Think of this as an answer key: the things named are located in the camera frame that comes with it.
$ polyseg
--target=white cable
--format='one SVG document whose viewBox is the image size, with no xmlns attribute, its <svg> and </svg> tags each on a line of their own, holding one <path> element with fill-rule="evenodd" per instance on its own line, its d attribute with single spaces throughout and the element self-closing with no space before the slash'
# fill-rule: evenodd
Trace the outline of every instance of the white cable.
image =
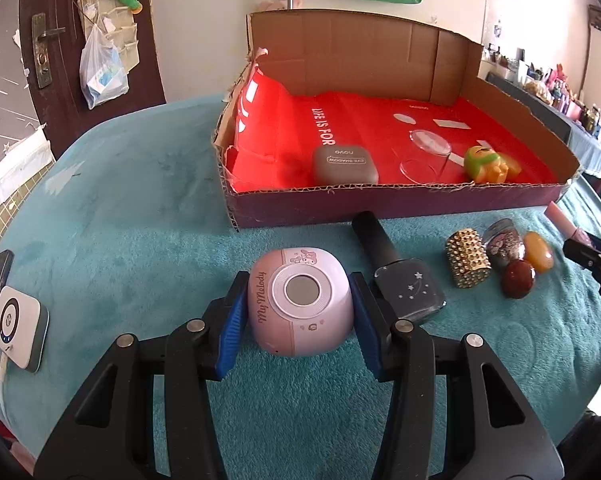
<svg viewBox="0 0 601 480">
<path fill-rule="evenodd" d="M 7 410 L 5 409 L 5 376 L 7 375 L 7 364 L 9 362 L 9 358 L 7 354 L 4 352 L 0 353 L 0 411 L 3 412 L 3 419 L 7 426 L 11 426 L 9 423 L 9 419 L 7 418 Z"/>
</svg>

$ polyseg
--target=my melody device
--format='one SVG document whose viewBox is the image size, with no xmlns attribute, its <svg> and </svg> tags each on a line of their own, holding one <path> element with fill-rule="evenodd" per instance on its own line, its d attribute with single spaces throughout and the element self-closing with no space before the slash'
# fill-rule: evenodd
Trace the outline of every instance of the my melody device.
<svg viewBox="0 0 601 480">
<path fill-rule="evenodd" d="M 0 292 L 0 349 L 21 368 L 40 365 L 50 314 L 36 298 L 10 286 Z"/>
<path fill-rule="evenodd" d="M 353 326 L 343 266 L 322 249 L 280 249 L 261 256 L 248 286 L 256 342 L 281 356 L 310 356 L 340 346 Z"/>
</svg>

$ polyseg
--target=cartoon rabbit character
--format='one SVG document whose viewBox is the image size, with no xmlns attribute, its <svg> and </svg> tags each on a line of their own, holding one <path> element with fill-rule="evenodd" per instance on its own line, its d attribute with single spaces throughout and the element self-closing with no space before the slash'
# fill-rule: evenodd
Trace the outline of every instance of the cartoon rabbit character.
<svg viewBox="0 0 601 480">
<path fill-rule="evenodd" d="M 304 249 L 300 250 L 300 254 L 290 259 L 292 264 L 311 264 L 315 265 L 318 259 L 315 257 L 314 251 L 306 251 Z"/>
</svg>

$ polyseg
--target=gray wallpaper with stars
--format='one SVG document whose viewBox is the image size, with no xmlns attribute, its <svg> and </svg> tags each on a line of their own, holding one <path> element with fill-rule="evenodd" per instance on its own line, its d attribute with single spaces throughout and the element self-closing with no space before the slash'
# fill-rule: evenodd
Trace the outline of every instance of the gray wallpaper with stars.
<svg viewBox="0 0 601 480">
<path fill-rule="evenodd" d="M 0 0 L 0 160 L 38 127 L 23 69 L 18 0 Z"/>
</svg>

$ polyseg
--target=blue gripper pad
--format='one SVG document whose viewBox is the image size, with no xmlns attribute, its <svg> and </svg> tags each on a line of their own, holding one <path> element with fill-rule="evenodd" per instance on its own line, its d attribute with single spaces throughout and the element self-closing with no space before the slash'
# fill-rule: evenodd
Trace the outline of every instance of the blue gripper pad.
<svg viewBox="0 0 601 480">
<path fill-rule="evenodd" d="M 225 296 L 225 305 L 230 308 L 230 311 L 227 314 L 218 341 L 218 358 L 216 359 L 215 368 L 219 380 L 227 375 L 228 371 L 236 364 L 236 356 L 240 350 L 240 340 L 247 325 L 248 280 L 248 272 L 239 272 Z"/>
<path fill-rule="evenodd" d="M 380 340 L 365 307 L 365 302 L 374 301 L 375 303 L 375 299 L 360 272 L 353 272 L 349 275 L 349 286 L 353 300 L 353 326 L 358 337 L 360 351 L 362 351 L 367 368 L 379 380 L 382 371 Z"/>
</svg>

